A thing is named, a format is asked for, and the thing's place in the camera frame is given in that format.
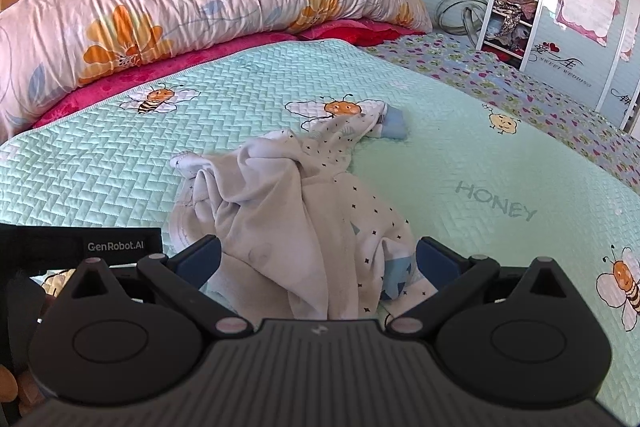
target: star print fabric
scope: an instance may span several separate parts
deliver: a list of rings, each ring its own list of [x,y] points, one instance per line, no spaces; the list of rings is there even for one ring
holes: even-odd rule
[[[208,295],[257,326],[375,317],[381,298],[397,315],[435,292],[415,265],[407,220],[346,172],[381,111],[318,121],[301,136],[274,131],[230,153],[172,158],[185,178],[170,218],[175,249],[207,233],[222,242]]]

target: ribbed gray surface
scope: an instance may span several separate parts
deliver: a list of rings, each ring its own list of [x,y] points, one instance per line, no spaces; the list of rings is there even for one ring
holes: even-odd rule
[[[422,344],[392,341],[374,321],[268,321],[254,337],[216,344],[188,381],[157,399],[95,410],[50,401],[18,427],[616,425],[594,403],[523,413],[475,399]]]

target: blue patch on garment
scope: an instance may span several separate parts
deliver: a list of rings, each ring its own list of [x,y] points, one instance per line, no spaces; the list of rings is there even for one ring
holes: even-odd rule
[[[393,140],[404,140],[406,138],[406,125],[402,111],[388,105],[386,107],[385,120],[382,123],[380,137],[391,138]]]
[[[399,257],[385,261],[385,278],[382,283],[380,299],[396,299],[409,280],[413,257]]]

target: floral pillow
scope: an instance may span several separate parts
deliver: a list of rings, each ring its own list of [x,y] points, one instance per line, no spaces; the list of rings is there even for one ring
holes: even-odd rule
[[[0,13],[0,142],[67,93],[132,66],[361,18],[431,30],[421,0],[20,0]]]

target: folded clothes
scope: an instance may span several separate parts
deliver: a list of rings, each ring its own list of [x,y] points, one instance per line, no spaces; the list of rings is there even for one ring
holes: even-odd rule
[[[310,102],[295,104],[287,108],[309,116]],[[254,325],[373,317],[379,303],[396,316],[435,292],[409,222],[346,171],[364,136],[406,135],[402,112],[335,104],[325,109],[352,113],[318,110],[302,136],[283,129],[230,153],[171,160],[185,178],[170,218],[175,249],[217,235],[222,263],[205,292]]]

